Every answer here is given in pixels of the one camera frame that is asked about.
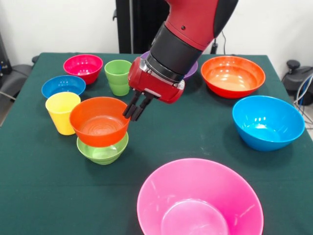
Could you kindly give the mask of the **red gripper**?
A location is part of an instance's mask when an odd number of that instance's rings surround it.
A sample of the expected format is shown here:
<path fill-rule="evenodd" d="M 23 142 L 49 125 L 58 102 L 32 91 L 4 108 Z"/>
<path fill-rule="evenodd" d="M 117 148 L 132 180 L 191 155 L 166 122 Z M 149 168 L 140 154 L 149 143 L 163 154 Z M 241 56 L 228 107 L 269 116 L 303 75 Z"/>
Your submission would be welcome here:
<path fill-rule="evenodd" d="M 154 96 L 162 102 L 171 104 L 181 97 L 185 88 L 184 80 L 173 83 L 161 78 L 148 68 L 145 60 L 141 58 L 136 58 L 133 61 L 129 70 L 128 82 L 135 91 L 130 103 L 123 112 L 123 116 L 131 118 L 131 121 L 138 121 L 145 108 L 154 99 Z M 141 93 L 150 94 L 146 94 L 140 106 L 137 107 L 136 103 Z"/>

